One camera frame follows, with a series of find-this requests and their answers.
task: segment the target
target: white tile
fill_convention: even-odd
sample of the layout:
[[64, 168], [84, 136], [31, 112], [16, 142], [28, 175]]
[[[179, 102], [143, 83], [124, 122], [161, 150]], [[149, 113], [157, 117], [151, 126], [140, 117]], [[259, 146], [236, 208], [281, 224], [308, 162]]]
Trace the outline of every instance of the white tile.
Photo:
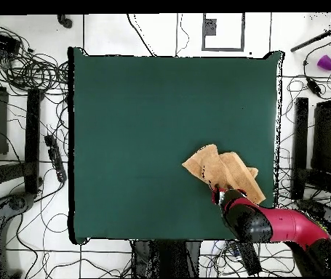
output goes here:
[[261, 267], [265, 271], [281, 271], [274, 272], [280, 276], [300, 277], [297, 265], [292, 258], [292, 252], [283, 243], [261, 244]]
[[77, 279], [79, 278], [79, 253], [60, 253], [60, 252], [37, 252], [36, 260], [35, 253], [32, 251], [7, 251], [7, 266], [9, 271], [22, 270], [22, 278], [25, 278], [27, 272], [28, 279]]
[[[273, 12], [271, 50], [285, 52], [283, 74], [296, 76], [303, 74], [303, 61], [313, 49], [331, 42], [331, 36], [312, 43], [296, 52], [291, 48], [331, 28], [331, 13], [278, 13]], [[328, 76], [327, 70], [318, 68], [319, 59], [327, 54], [331, 58], [331, 45], [314, 51], [308, 57], [306, 66], [307, 76]]]
[[67, 17], [71, 29], [60, 25], [57, 15], [1, 15], [0, 26], [25, 38], [34, 54], [50, 55], [61, 64], [67, 60], [67, 48], [82, 46], [82, 15]]
[[248, 277], [247, 271], [240, 261], [229, 256], [228, 258], [218, 258], [216, 256], [204, 256], [199, 257], [199, 277], [202, 278], [215, 278], [217, 272], [213, 266], [213, 262], [219, 264], [220, 277], [232, 278], [232, 277]]
[[128, 240], [90, 239], [83, 251], [132, 251]]
[[112, 278], [113, 276], [120, 276], [123, 269], [131, 264], [131, 254], [99, 254], [86, 253], [82, 254], [83, 272], [81, 278]]
[[225, 246], [224, 240], [203, 240], [200, 254], [216, 254]]
[[[175, 13], [129, 14], [129, 18], [151, 52], [159, 56], [174, 55]], [[84, 48], [88, 54], [151, 55], [126, 14], [85, 15]]]
[[[228, 14], [221, 17], [228, 19]], [[269, 51], [270, 13], [245, 13], [244, 51], [202, 51], [202, 13], [179, 13], [179, 57], [254, 57], [262, 58]]]

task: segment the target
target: green table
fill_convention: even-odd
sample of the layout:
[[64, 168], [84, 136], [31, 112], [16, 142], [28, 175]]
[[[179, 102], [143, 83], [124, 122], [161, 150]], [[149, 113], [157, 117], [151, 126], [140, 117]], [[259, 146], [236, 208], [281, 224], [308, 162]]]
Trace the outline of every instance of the green table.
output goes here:
[[259, 169], [262, 205], [272, 207], [281, 56], [88, 57], [74, 49], [76, 238], [232, 238], [208, 186], [181, 166], [210, 143]]

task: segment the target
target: black bar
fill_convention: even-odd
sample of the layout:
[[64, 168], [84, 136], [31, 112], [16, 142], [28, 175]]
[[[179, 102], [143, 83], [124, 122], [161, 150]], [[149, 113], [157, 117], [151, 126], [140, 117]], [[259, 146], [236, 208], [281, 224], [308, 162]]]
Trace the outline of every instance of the black bar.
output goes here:
[[318, 36], [315, 36], [314, 38], [309, 39], [308, 41], [306, 41], [306, 42], [304, 42], [304, 43], [302, 43], [300, 45], [297, 45], [296, 47], [293, 47], [290, 51], [291, 52], [295, 52], [296, 50], [299, 50], [299, 49], [301, 49], [303, 47], [306, 47], [306, 46], [308, 46], [308, 45], [310, 45], [310, 44], [312, 44], [312, 43], [314, 43], [316, 41], [319, 41], [321, 39], [324, 39], [327, 36], [331, 36], [331, 30], [326, 31], [326, 32], [324, 32], [322, 34], [319, 34]]
[[184, 240], [155, 240], [159, 250], [160, 278], [189, 278], [186, 242]]
[[37, 194], [39, 190], [39, 143], [40, 143], [40, 102], [41, 91], [29, 89], [27, 119], [25, 126], [25, 162], [33, 172], [24, 176], [25, 191]]
[[24, 174], [27, 177], [32, 177], [34, 172], [33, 163], [10, 163], [0, 166], [0, 184], [22, 177]]
[[249, 276], [262, 272], [260, 260], [255, 252], [253, 243], [237, 243], [245, 269]]
[[306, 169], [308, 139], [308, 98], [299, 97], [295, 101], [295, 128], [292, 149], [291, 199], [303, 198], [305, 182], [300, 180], [299, 171]]

